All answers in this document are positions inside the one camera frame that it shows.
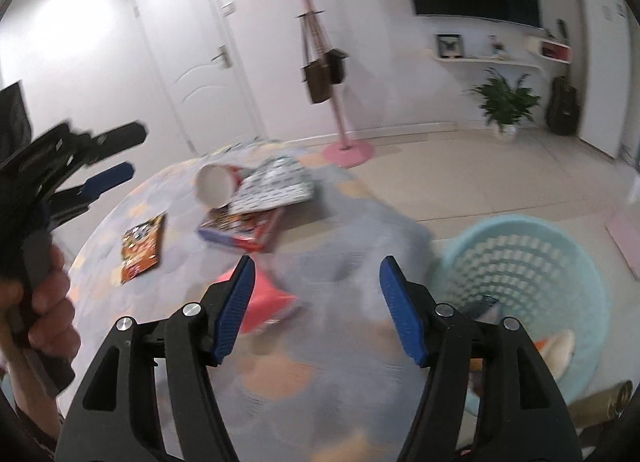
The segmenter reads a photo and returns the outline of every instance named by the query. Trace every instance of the pink mat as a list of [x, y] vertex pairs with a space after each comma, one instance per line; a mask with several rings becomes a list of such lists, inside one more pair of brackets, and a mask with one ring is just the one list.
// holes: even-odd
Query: pink mat
[[322, 150], [322, 156], [329, 162], [342, 168], [350, 168], [364, 164], [373, 157], [374, 149], [364, 140], [350, 140], [349, 147], [344, 149], [340, 142], [328, 145]]
[[634, 277], [640, 279], [640, 231], [634, 227], [624, 212], [611, 217], [606, 226]]

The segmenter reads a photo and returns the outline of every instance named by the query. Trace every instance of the plastic basket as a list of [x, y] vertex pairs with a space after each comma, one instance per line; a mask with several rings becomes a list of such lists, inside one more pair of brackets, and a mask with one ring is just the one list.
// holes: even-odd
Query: plastic basket
[[[565, 402], [589, 383], [609, 331], [610, 303], [591, 258], [556, 226], [521, 215], [473, 225], [446, 249], [430, 291], [462, 312], [490, 295], [534, 341], [573, 330], [574, 356], [558, 381]], [[465, 406], [477, 415], [478, 396], [467, 392]]]

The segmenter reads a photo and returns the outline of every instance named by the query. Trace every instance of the table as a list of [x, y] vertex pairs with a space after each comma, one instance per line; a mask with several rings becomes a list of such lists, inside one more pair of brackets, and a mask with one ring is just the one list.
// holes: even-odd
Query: table
[[[242, 251], [202, 241], [204, 209], [193, 194], [205, 163], [256, 167], [294, 156], [316, 182], [313, 201], [292, 206], [270, 252], [252, 255], [302, 311], [257, 336], [239, 336], [210, 370], [231, 441], [242, 462], [395, 461], [409, 431], [425, 374], [404, 355], [378, 284], [393, 254], [410, 281], [425, 283], [433, 259], [425, 227], [375, 200], [320, 155], [280, 143], [236, 146], [174, 165], [136, 188], [98, 226], [70, 270], [82, 347], [66, 413], [95, 352], [121, 316], [139, 323], [199, 301]], [[120, 238], [167, 213], [162, 261], [120, 285]], [[168, 409], [166, 371], [157, 370], [158, 406], [168, 453], [180, 448]]]

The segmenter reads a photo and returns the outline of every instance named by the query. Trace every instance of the brown bag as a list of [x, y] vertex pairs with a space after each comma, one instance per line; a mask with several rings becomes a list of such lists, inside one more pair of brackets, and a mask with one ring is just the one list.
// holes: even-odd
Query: brown bag
[[305, 66], [302, 68], [303, 81], [306, 82], [306, 89], [309, 92], [311, 102], [313, 104], [319, 104], [331, 97], [329, 71], [319, 60], [310, 61], [306, 16], [302, 16], [300, 21], [302, 22], [302, 46], [305, 54]]

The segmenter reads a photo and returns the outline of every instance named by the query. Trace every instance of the hanging bag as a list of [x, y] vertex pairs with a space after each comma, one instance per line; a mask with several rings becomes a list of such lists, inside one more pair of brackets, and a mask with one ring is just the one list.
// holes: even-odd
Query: hanging bag
[[310, 61], [308, 43], [308, 21], [306, 15], [300, 18], [302, 24], [302, 46], [305, 55], [305, 66], [302, 68], [303, 81], [313, 104], [320, 104], [331, 97], [331, 82], [329, 72], [320, 60]]
[[340, 48], [332, 48], [324, 57], [326, 58], [326, 64], [329, 66], [329, 76], [331, 77], [332, 84], [342, 84], [344, 82], [344, 60], [349, 57], [347, 52], [340, 50]]

